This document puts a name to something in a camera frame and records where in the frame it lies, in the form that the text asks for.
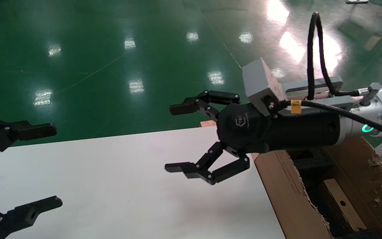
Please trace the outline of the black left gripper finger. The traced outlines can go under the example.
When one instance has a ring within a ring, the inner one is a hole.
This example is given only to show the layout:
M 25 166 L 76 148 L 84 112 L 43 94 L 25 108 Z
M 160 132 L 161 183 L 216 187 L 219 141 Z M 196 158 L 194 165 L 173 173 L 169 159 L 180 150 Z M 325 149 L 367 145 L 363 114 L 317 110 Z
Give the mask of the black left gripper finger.
M 55 136 L 54 124 L 31 125 L 28 121 L 6 122 L 0 120 L 0 153 L 17 141 L 28 141 Z
M 52 196 L 15 207 L 5 214 L 0 213 L 0 239 L 32 227 L 41 213 L 54 210 L 62 205 L 63 202 L 59 197 Z

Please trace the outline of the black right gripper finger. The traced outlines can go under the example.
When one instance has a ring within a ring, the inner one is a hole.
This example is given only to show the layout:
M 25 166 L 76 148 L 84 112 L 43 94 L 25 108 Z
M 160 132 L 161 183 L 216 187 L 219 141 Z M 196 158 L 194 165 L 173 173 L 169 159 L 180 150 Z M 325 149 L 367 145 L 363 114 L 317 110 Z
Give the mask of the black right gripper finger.
M 201 112 L 212 121 L 218 121 L 219 111 L 212 107 L 210 103 L 219 105 L 239 104 L 240 96 L 235 93 L 204 90 L 195 97 L 185 98 L 180 104 L 171 105 L 169 111 L 174 116 Z
M 210 172 L 209 168 L 223 154 L 224 151 L 236 156 L 238 159 Z M 243 152 L 232 149 L 223 142 L 214 143 L 196 163 L 176 162 L 164 165 L 164 169 L 167 172 L 182 172 L 188 179 L 200 178 L 210 185 L 215 185 L 216 183 L 227 180 L 249 168 L 249 157 Z

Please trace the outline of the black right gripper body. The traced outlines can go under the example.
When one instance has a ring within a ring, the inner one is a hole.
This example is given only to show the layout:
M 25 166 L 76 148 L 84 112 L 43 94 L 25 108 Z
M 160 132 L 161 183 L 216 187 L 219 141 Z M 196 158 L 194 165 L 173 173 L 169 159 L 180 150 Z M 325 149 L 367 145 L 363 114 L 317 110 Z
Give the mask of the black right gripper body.
M 217 115 L 217 135 L 235 155 L 335 145 L 340 118 L 333 113 L 264 116 L 252 104 L 231 104 Z

